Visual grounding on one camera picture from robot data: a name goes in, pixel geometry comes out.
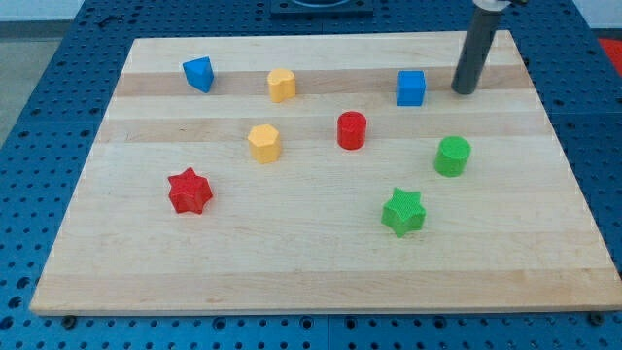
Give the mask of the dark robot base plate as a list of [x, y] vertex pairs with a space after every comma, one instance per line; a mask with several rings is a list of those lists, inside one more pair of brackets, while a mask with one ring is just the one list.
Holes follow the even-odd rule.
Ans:
[[372, 0], [270, 0], [272, 18], [372, 17]]

